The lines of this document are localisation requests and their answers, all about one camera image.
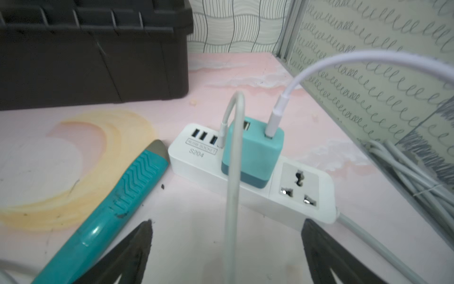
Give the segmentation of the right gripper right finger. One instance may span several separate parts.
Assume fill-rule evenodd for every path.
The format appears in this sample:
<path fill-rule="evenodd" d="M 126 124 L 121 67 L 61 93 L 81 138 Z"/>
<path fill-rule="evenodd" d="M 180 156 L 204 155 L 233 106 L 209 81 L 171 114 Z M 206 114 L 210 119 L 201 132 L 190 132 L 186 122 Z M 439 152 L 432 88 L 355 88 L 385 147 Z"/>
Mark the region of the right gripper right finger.
<path fill-rule="evenodd" d="M 335 284 L 335 277 L 343 284 L 384 283 L 313 220 L 305 220 L 301 239 L 315 284 Z"/>

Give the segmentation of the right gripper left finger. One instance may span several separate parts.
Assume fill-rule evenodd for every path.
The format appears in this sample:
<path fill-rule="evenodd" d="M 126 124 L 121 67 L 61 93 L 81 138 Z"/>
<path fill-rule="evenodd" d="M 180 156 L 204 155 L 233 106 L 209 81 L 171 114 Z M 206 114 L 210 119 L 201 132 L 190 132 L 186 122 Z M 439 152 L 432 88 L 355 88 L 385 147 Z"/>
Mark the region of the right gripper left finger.
<path fill-rule="evenodd" d="M 152 221 L 143 221 L 76 284 L 140 284 L 153 239 Z"/>

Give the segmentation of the white power strip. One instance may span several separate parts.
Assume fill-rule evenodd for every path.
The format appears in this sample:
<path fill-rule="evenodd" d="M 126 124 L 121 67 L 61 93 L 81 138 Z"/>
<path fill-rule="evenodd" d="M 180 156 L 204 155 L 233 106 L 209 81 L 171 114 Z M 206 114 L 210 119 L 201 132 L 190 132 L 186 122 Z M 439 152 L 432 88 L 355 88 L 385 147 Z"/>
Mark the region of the white power strip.
<path fill-rule="evenodd" d="M 221 170 L 223 149 L 218 142 L 216 130 L 188 124 L 171 143 L 169 156 L 176 175 L 227 196 L 228 177 Z M 239 203 L 297 231 L 307 218 L 333 224 L 339 215 L 332 178 L 284 156 L 264 188 L 240 183 Z"/>

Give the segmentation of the pink floral table mat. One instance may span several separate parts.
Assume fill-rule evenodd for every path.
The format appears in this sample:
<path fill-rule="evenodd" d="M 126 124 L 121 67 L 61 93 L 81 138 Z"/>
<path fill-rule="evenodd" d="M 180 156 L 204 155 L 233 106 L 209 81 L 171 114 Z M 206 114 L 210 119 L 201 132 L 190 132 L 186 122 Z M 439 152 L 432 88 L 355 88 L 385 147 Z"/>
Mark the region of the pink floral table mat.
<path fill-rule="evenodd" d="M 292 77 L 267 53 L 193 54 L 182 99 L 1 112 L 1 209 L 76 193 L 96 205 L 119 173 L 102 164 L 110 138 L 135 141 L 154 129 L 170 144 L 189 123 L 218 129 L 232 94 L 249 117 L 266 120 Z M 340 212 L 363 227 L 430 284 L 454 281 L 454 253 L 325 110 L 303 89 L 281 123 L 283 155 L 330 174 Z M 153 222 L 146 284 L 217 284 L 222 277 L 225 199 L 169 169 L 130 222 L 124 238 Z"/>

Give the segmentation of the teal USB wall charger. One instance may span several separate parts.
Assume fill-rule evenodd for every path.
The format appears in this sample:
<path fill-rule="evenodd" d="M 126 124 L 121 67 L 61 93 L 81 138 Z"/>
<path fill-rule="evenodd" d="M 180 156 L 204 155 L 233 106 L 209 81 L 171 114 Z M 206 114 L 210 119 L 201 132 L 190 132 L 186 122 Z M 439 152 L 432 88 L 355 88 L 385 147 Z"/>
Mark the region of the teal USB wall charger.
<path fill-rule="evenodd" d="M 267 124 L 245 117 L 242 158 L 241 158 L 241 182 L 264 188 L 271 179 L 273 170 L 280 157 L 284 131 L 279 128 L 274 137 L 265 135 Z"/>

